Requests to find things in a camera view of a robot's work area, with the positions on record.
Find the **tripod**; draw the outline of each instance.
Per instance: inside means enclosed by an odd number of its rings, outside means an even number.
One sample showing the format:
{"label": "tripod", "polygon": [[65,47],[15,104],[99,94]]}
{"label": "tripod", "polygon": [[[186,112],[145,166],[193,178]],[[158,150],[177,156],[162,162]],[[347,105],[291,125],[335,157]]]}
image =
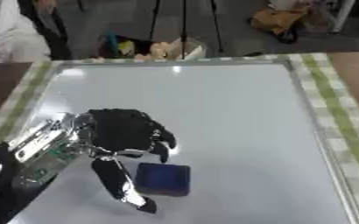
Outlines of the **tripod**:
{"label": "tripod", "polygon": [[[219,53],[223,52],[222,47],[222,38],[221,38],[221,32],[219,29],[218,19],[216,16],[216,2],[215,0],[210,0],[211,2],[211,10],[214,15],[214,23],[215,23],[215,29],[216,29],[216,37],[218,40],[218,46],[219,46]],[[150,38],[149,40],[152,41],[152,36],[155,31],[155,24],[157,22],[157,16],[159,14],[159,8],[160,8],[160,0],[156,1],[155,7],[152,10],[153,18],[151,23],[151,31],[150,31]],[[182,42],[182,59],[185,58],[185,43],[187,42],[187,0],[182,0],[182,33],[181,33],[181,42]]]}

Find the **blue sponge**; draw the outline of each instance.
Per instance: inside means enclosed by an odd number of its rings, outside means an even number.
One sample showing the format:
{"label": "blue sponge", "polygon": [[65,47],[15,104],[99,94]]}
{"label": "blue sponge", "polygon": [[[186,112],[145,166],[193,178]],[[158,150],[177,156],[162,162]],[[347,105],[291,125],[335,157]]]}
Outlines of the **blue sponge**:
{"label": "blue sponge", "polygon": [[141,163],[137,168],[135,185],[140,193],[187,196],[190,192],[190,167]]}

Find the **chair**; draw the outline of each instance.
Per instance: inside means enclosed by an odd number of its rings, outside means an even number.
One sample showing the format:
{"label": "chair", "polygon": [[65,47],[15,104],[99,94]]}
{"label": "chair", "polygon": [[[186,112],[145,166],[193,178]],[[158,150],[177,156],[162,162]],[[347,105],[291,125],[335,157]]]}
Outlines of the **chair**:
{"label": "chair", "polygon": [[35,25],[37,32],[42,35],[51,50],[52,60],[70,60],[72,59],[69,47],[67,45],[67,29],[60,17],[57,9],[54,8],[52,12],[53,22],[56,24],[60,32],[60,36],[54,31],[50,30],[40,20],[39,15],[35,9],[32,0],[18,0],[20,12],[25,17],[29,18]]}

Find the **tripod leg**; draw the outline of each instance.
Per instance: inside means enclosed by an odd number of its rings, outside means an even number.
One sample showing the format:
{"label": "tripod leg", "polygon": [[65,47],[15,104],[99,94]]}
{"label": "tripod leg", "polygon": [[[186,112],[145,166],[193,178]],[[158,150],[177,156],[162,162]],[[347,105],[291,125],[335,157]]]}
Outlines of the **tripod leg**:
{"label": "tripod leg", "polygon": [[152,36],[153,36],[154,30],[155,30],[155,24],[157,23],[157,16],[159,14],[159,7],[160,7],[160,0],[157,0],[157,2],[155,4],[155,8],[152,10],[153,18],[152,18],[150,38],[149,38],[150,41],[152,41]]}
{"label": "tripod leg", "polygon": [[187,44],[187,0],[182,0],[182,59],[185,59],[185,46]]}
{"label": "tripod leg", "polygon": [[216,16],[216,2],[215,0],[211,0],[211,8],[212,13],[214,14],[214,22],[215,22],[215,29],[216,29],[216,35],[218,38],[218,44],[219,44],[219,52],[223,52],[223,46],[222,46],[222,38],[221,38],[221,31],[219,30],[219,24],[218,24],[218,18]]}
{"label": "tripod leg", "polygon": [[80,11],[86,11],[86,8],[84,7],[83,0],[77,0],[77,4],[79,5]]}

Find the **person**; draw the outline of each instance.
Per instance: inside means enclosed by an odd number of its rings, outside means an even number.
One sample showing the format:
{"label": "person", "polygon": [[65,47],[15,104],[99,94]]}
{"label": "person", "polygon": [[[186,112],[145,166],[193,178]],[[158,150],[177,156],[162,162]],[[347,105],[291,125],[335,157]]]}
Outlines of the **person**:
{"label": "person", "polygon": [[[140,158],[149,152],[165,163],[169,151],[176,147],[175,136],[149,115],[135,109],[90,109],[78,115],[73,125],[83,147],[97,150],[89,154],[94,159],[91,168],[111,196],[139,211],[156,213],[155,202],[138,194],[117,156]],[[6,142],[0,143],[0,165],[0,224],[3,224],[22,211],[55,178],[33,191],[17,189],[12,181],[20,172],[21,164],[9,152]]]}
{"label": "person", "polygon": [[49,55],[45,39],[20,13],[18,0],[0,0],[0,62],[45,61]]}

